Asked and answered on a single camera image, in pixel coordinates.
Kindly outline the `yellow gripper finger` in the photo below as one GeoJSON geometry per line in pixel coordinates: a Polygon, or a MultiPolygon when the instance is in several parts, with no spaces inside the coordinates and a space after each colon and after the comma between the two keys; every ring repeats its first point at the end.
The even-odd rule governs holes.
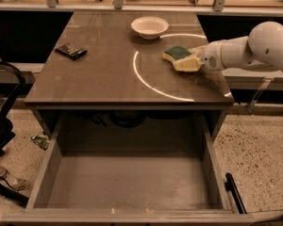
{"type": "Polygon", "coordinates": [[[193,47],[193,48],[189,48],[188,51],[191,53],[191,54],[201,54],[202,51],[204,50],[205,48],[205,45],[202,45],[202,46],[198,46],[198,47],[193,47]]]}
{"type": "Polygon", "coordinates": [[[202,67],[203,62],[198,56],[187,56],[176,60],[173,66],[178,72],[192,73],[197,72],[202,67]]]}

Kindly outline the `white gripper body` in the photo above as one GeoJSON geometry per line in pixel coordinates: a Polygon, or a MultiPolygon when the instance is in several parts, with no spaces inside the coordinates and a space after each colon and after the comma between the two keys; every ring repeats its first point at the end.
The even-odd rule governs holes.
{"type": "Polygon", "coordinates": [[[201,52],[203,67],[208,71],[222,71],[225,66],[222,62],[222,48],[225,40],[217,40],[206,45],[201,52]]]}

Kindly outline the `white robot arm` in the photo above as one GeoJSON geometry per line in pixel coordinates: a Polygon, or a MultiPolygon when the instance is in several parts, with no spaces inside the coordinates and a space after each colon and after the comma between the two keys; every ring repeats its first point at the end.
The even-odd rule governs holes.
{"type": "Polygon", "coordinates": [[[265,70],[274,67],[283,72],[283,25],[264,22],[256,25],[248,36],[217,40],[189,49],[189,52],[188,56],[173,62],[176,71],[265,70]]]}

